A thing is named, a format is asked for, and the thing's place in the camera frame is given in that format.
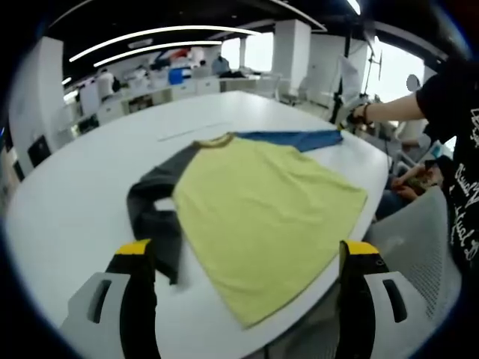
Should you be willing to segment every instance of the floor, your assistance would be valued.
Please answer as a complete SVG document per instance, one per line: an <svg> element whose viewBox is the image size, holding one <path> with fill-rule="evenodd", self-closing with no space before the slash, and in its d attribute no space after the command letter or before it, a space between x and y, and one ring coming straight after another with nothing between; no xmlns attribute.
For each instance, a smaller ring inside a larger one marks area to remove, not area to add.
<svg viewBox="0 0 479 359"><path fill-rule="evenodd" d="M318 119L328 120L331 117L331 110L315 105L310 102L305 102L296 106L301 111L308 112ZM280 337L273 340L266 349L249 355L244 359L304 359L304 358L291 358L287 357L287 349L291 344L291 341L297 336L301 336L301 333L313 324L316 324L322 320L331 318L335 314L335 304L338 298L339 285L335 284L325 298L321 299L315 307L313 307L308 313L305 314L292 328L286 333L283 333Z"/></svg>

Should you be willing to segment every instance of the table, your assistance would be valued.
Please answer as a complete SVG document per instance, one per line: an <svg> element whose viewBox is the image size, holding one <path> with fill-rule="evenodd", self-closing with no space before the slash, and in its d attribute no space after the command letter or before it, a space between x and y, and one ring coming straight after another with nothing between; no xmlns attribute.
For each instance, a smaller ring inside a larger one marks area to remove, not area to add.
<svg viewBox="0 0 479 359"><path fill-rule="evenodd" d="M7 244L28 294L54 326L67 301L114 252L134 240L126 193L139 177L193 140L227 131L331 129L330 123L263 97L228 92L152 107L101 126L36 168L21 184L6 218ZM344 142L307 156L368 192L350 238L361 240L388 176L386 155L344 133ZM156 340L164 359L239 359L286 331L338 277L338 258L296 299L248 330L184 242L179 284L156 273Z"/></svg>

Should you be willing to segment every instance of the black ceiling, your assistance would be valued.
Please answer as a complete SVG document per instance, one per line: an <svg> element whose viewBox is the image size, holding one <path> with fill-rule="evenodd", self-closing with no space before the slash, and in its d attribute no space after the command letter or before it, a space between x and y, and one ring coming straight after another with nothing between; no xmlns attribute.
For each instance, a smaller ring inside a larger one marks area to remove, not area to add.
<svg viewBox="0 0 479 359"><path fill-rule="evenodd" d="M355 22L355 35L360 37L360 22L368 18L416 34L444 52L451 51L451 45L439 31L439 22L431 11L428 0L359 0L359 2L363 12L361 18L355 15L346 0L290 0L288 4L324 24L330 34L345 34L347 24ZM469 5L469 10L463 10L463 7L458 6L461 2L467 4L467 0L447 0L446 6L459 21L465 19L464 32L476 46L477 43L473 41L475 18L470 13L471 6L477 9L477 5ZM58 19L81 3L82 6ZM92 73L94 62L129 51L126 45L140 38L107 46L72 64L68 62L68 58L98 43L135 31L174 25L238 27L263 19L295 17L301 19L293 11L271 0L63 0L59 1L56 7L50 8L46 34L64 41L64 74L77 79ZM172 31L147 37L152 37L153 44L158 44L206 40L213 34L215 33L212 31ZM389 37L388 40L394 41L394 37Z"/></svg>

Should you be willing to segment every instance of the office desk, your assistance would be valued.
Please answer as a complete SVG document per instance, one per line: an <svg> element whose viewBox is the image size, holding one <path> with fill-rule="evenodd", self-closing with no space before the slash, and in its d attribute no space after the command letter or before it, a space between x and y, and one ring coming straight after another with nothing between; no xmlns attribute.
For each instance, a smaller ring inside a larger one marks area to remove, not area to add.
<svg viewBox="0 0 479 359"><path fill-rule="evenodd" d="M121 245L134 240L126 210L129 187L192 141L227 131L332 128L281 103L228 92L155 106L78 138L36 168L10 204L7 245L28 294L59 326L73 293L93 273L104 271ZM367 190L367 202L350 235L361 240L388 176L385 154L345 132L342 144L307 156ZM325 295L338 277L338 262L333 260L286 307L243 329L185 241L178 285L169 286L167 278L156 273L156 340L162 358L239 359L256 351Z"/></svg>

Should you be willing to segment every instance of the person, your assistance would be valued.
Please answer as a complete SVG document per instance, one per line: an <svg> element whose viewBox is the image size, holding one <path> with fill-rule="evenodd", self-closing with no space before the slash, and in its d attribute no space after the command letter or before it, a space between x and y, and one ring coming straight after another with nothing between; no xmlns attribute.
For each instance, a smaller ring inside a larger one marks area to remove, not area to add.
<svg viewBox="0 0 479 359"><path fill-rule="evenodd" d="M97 79L98 95L100 96L102 102L113 95L114 82L115 77L113 76L113 74L110 73L107 69L102 69Z"/></svg>
<svg viewBox="0 0 479 359"><path fill-rule="evenodd" d="M224 73L229 73L231 71L230 63L228 60L223 58L221 54L218 54L218 57L211 64L211 70L213 71L213 74L217 76L220 76Z"/></svg>
<svg viewBox="0 0 479 359"><path fill-rule="evenodd" d="M192 78L202 79L204 77L211 76L210 69L207 67L207 62L205 60L200 61L200 67L196 67L192 71Z"/></svg>
<svg viewBox="0 0 479 359"><path fill-rule="evenodd" d="M445 171L445 168L452 166L452 161L447 156L441 156L416 165L401 177L391 178L382 193L376 219L381 221L394 214L434 185L442 187L444 176L439 166Z"/></svg>
<svg viewBox="0 0 479 359"><path fill-rule="evenodd" d="M479 319L479 66L448 61L416 93L388 103L362 105L353 117L372 121L426 118L432 138L457 137L451 172L443 171L450 212L449 247L462 273L460 297L441 328L416 358L461 357L475 352Z"/></svg>

